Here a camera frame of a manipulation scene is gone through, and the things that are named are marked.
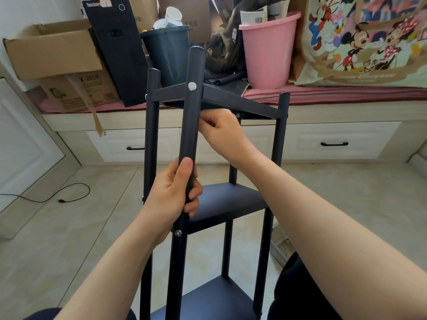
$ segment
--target black power cable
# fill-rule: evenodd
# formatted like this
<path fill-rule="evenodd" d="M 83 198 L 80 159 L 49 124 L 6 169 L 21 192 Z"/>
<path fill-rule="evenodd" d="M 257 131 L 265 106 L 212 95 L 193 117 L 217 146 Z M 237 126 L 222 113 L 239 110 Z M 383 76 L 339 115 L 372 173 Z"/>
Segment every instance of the black power cable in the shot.
<path fill-rule="evenodd" d="M 31 202 L 35 202 L 35 203 L 45 203 L 46 201 L 49 201 L 51 198 L 53 198 L 57 193 L 59 193 L 59 192 L 61 192 L 64 188 L 67 188 L 67 187 L 69 187 L 69 186 L 72 186 L 72 185 L 76 185 L 76 184 L 83 184 L 85 187 L 87 187 L 88 188 L 88 193 L 85 195 L 85 196 L 82 196 L 81 198 L 78 198 L 78 199 L 75 199 L 75 200 L 71 200 L 71 201 L 65 201 L 65 200 L 63 200 L 63 199 L 59 199 L 58 200 L 58 202 L 59 203 L 68 203 L 68 202 L 74 202 L 74 201 L 77 201 L 77 200 L 81 200 L 81 199 L 83 199 L 83 198 L 85 198 L 85 197 L 87 197 L 88 195 L 89 195 L 89 193 L 91 192 L 91 188 L 87 185 L 87 184 L 84 184 L 84 183 L 73 183 L 73 184 L 70 184 L 70 185 L 67 185 L 67 186 L 64 186 L 63 188 L 61 188 L 60 190 L 57 190 L 49 199 L 47 199 L 47 200 L 44 200 L 44 201 L 35 201 L 35 200 L 32 200 L 32 199 L 28 199 L 28 198 L 26 198 L 26 197 L 23 197 L 23 196 L 21 196 L 21 195 L 17 195 L 17 194 L 3 194 L 3 193 L 0 193 L 0 195 L 11 195 L 11 196 L 16 196 L 16 197 L 18 197 L 18 198 L 23 198 L 23 199 L 26 199 L 26 200 L 29 200 L 29 201 L 31 201 Z"/>

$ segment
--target dark gray trash bin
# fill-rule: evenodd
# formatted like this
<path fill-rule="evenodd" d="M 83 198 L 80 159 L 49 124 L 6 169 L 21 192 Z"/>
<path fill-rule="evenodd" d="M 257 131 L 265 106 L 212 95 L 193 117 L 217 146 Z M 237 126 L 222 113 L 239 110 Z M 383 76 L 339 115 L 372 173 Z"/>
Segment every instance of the dark gray trash bin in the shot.
<path fill-rule="evenodd" d="M 189 51 L 189 26 L 141 33 L 154 68 L 161 72 L 163 87 L 185 82 Z"/>

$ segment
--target hand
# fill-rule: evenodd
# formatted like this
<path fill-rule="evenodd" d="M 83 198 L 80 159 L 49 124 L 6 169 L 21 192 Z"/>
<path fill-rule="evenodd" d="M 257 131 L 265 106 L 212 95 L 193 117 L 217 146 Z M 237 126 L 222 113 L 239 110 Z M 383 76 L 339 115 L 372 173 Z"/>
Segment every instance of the hand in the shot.
<path fill-rule="evenodd" d="M 190 217 L 197 213 L 198 196 L 203 193 L 203 188 L 196 179 L 197 168 L 194 170 L 193 188 L 188 194 L 192 201 L 185 204 L 185 188 L 192 171 L 193 161 L 189 157 L 185 157 L 179 166 L 176 158 L 154 180 L 140 215 L 152 225 L 154 235 L 157 236 L 156 244 L 163 242 L 182 211 Z"/>
<path fill-rule="evenodd" d="M 251 151 L 256 150 L 230 110 L 205 110 L 200 113 L 200 118 L 201 134 L 234 167 L 238 167 Z"/>

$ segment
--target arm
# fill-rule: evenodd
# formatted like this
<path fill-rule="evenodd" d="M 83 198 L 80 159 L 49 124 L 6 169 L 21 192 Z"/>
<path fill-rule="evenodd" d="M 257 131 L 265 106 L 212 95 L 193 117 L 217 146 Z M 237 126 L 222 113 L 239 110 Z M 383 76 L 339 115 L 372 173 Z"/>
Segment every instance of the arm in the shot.
<path fill-rule="evenodd" d="M 231 112 L 203 111 L 201 118 L 200 132 L 259 189 L 342 318 L 427 316 L 427 275 L 422 269 L 262 155 Z"/>
<path fill-rule="evenodd" d="M 168 235 L 181 211 L 194 216 L 202 193 L 195 179 L 185 204 L 185 187 L 193 171 L 186 157 L 173 161 L 155 179 L 141 212 L 114 242 L 56 320 L 123 320 L 126 318 L 145 264 L 154 247 Z"/>

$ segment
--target minnie mouse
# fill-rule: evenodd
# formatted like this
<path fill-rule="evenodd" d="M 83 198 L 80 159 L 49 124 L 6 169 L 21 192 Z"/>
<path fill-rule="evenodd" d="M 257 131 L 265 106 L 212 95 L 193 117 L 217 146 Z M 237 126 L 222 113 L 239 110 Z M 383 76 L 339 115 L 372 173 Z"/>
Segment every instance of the minnie mouse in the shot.
<path fill-rule="evenodd" d="M 408 39 L 408 37 L 414 32 L 417 25 L 418 21 L 413 20 L 413 17 L 396 22 L 393 25 L 393 30 L 386 36 L 385 46 L 377 51 L 377 54 L 383 54 L 383 57 L 378 60 L 378 64 L 375 66 L 375 69 L 389 68 L 393 59 L 395 59 L 397 54 L 402 50 L 401 47 L 397 47 L 398 43 Z"/>
<path fill-rule="evenodd" d="M 356 55 L 363 49 L 368 39 L 368 32 L 362 30 L 359 25 L 356 25 L 356 29 L 353 33 L 346 32 L 342 36 L 341 43 L 345 45 L 350 44 L 351 46 L 350 51 L 347 53 L 348 55 L 342 61 L 342 66 L 345 71 L 348 67 L 354 69 L 353 63 L 357 60 Z"/>

